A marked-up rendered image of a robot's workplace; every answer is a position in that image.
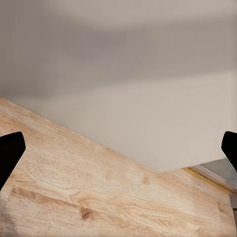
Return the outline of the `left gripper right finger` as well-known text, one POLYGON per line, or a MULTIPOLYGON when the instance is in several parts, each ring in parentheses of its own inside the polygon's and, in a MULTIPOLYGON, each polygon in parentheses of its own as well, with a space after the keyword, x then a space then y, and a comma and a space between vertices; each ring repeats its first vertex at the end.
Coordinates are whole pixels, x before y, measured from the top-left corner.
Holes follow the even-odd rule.
POLYGON ((237 171, 237 133, 226 131, 221 148, 237 171))

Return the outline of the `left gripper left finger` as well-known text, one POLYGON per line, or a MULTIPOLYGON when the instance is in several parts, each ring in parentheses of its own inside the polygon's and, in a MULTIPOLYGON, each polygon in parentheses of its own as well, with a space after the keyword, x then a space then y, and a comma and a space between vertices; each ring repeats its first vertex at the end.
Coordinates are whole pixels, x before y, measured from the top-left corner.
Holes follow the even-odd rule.
POLYGON ((0 191, 25 150, 25 140, 21 131, 0 137, 0 191))

